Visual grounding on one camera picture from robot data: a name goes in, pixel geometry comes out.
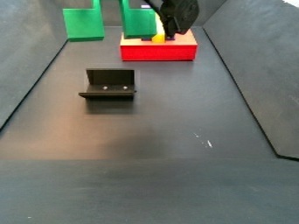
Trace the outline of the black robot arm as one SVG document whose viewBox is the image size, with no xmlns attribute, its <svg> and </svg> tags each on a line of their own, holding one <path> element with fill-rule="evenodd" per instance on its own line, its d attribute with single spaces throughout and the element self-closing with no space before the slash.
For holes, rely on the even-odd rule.
<svg viewBox="0 0 299 224">
<path fill-rule="evenodd" d="M 176 34 L 184 35 L 190 29 L 200 14 L 197 0 L 161 0 L 160 6 L 156 6 L 152 0 L 144 0 L 157 13 L 164 34 L 172 38 Z"/>
</svg>

